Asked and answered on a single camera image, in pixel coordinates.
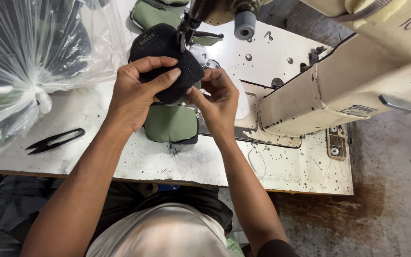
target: left hand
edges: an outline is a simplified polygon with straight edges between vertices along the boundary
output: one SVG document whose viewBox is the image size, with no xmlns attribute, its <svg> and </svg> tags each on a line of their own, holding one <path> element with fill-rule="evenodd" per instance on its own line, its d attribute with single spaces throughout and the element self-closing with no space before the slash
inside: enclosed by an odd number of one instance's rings
<svg viewBox="0 0 411 257">
<path fill-rule="evenodd" d="M 106 120 L 119 122 L 131 133 L 140 129 L 150 105 L 159 102 L 155 94 L 170 87 L 180 76 L 180 69 L 172 69 L 144 84 L 139 81 L 139 74 L 159 67 L 172 67 L 177 63 L 170 57 L 145 57 L 118 68 Z"/>
</svg>

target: machine lever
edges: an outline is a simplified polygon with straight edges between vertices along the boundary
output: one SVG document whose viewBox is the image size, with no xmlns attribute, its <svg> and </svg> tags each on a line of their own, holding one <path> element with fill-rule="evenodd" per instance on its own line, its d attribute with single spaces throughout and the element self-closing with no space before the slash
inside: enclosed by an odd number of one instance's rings
<svg viewBox="0 0 411 257">
<path fill-rule="evenodd" d="M 406 102 L 404 100 L 387 95 L 380 95 L 378 98 L 380 99 L 381 103 L 383 103 L 387 107 L 411 113 L 411 102 Z"/>
</svg>

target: black thread snips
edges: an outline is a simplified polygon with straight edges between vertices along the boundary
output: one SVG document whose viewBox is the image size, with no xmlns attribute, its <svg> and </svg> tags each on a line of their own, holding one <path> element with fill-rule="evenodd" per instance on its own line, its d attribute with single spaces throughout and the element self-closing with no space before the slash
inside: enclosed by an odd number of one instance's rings
<svg viewBox="0 0 411 257">
<path fill-rule="evenodd" d="M 75 137 L 73 137 L 73 138 L 69 138 L 69 139 L 67 139 L 67 140 L 65 140 L 65 141 L 61 141 L 61 142 L 58 142 L 58 143 L 49 144 L 49 142 L 52 142 L 52 141 L 54 141 L 54 140 L 57 140 L 57 139 L 59 139 L 59 138 L 61 138 L 61 137 L 66 136 L 67 134 L 74 133 L 74 132 L 78 132 L 78 133 L 77 133 L 77 135 L 76 135 Z M 48 137 L 48 138 L 43 139 L 43 140 L 41 140 L 41 141 L 39 141 L 39 142 L 37 142 L 37 143 L 33 143 L 32 145 L 28 146 L 25 150 L 37 148 L 37 149 L 35 149 L 34 151 L 32 151 L 31 153 L 29 153 L 28 155 L 34 155 L 34 154 L 42 153 L 42 152 L 45 152 L 45 151 L 47 151 L 47 150 L 51 150 L 51 149 L 57 148 L 57 147 L 59 147 L 60 145 L 63 145 L 63 144 L 65 144 L 65 143 L 68 143 L 68 142 L 70 142 L 70 141 L 72 141 L 72 140 L 74 140 L 74 139 L 76 139 L 76 138 L 82 137 L 83 135 L 85 135 L 85 130 L 84 130 L 83 128 L 73 129 L 73 130 L 68 131 L 68 132 L 64 132 L 64 133 L 61 133 L 61 134 L 58 134 L 58 135 L 55 135 L 55 136 Z"/>
</svg>

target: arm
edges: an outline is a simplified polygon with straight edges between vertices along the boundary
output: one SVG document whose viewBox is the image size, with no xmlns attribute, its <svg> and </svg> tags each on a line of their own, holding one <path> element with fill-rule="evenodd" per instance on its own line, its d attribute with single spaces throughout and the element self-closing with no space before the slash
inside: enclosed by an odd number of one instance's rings
<svg viewBox="0 0 411 257">
<path fill-rule="evenodd" d="M 274 205 L 234 137 L 239 90 L 223 69 L 207 69 L 202 88 L 211 96 L 201 94 L 194 87 L 187 94 L 201 110 L 220 149 L 237 218 L 256 256 L 265 243 L 274 239 L 288 240 Z"/>
<path fill-rule="evenodd" d="M 71 173 L 47 202 L 26 237 L 22 257 L 82 257 L 98 223 L 123 147 L 147 117 L 154 95 L 180 75 L 173 69 L 141 84 L 139 73 L 177 60 L 148 57 L 118 69 L 107 117 Z"/>
</svg>

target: black mesh fabric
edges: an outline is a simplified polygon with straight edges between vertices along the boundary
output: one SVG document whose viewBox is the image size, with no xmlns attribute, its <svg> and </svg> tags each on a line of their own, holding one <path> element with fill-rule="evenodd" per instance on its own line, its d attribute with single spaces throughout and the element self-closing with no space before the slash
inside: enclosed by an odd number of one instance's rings
<svg viewBox="0 0 411 257">
<path fill-rule="evenodd" d="M 181 70 L 180 77 L 172 86 L 155 95 L 165 104 L 178 101 L 186 90 L 204 77 L 204 71 L 195 57 L 188 51 L 184 54 L 180 53 L 180 47 L 177 44 L 177 30 L 168 24 L 157 24 L 134 39 L 128 62 L 134 62 L 147 56 L 168 56 L 179 60 L 179 63 L 173 67 L 161 67 L 140 74 L 139 80 L 146 83 L 171 69 Z"/>
</svg>

